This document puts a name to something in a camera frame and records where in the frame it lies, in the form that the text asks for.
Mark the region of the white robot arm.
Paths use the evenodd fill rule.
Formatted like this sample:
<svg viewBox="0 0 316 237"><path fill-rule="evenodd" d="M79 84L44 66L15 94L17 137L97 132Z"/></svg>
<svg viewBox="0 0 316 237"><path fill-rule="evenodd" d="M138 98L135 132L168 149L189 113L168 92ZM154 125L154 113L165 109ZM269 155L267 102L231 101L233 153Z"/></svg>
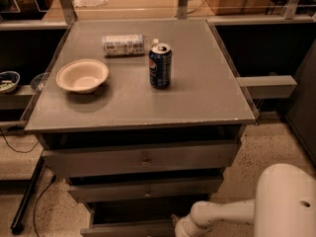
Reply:
<svg viewBox="0 0 316 237"><path fill-rule="evenodd" d="M198 201L178 220L176 237L199 237L219 222L254 226L254 237L316 237L316 180L289 164L268 167L253 199Z"/></svg>

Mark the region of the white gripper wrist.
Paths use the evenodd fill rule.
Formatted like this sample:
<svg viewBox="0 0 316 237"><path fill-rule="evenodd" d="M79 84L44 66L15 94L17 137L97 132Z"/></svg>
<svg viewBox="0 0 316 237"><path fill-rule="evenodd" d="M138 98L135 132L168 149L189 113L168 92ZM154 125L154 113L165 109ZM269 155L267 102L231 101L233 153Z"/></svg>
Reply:
<svg viewBox="0 0 316 237"><path fill-rule="evenodd" d="M189 214L184 217L171 214L171 218L175 226L175 237L200 237L210 230L209 227L198 226Z"/></svg>

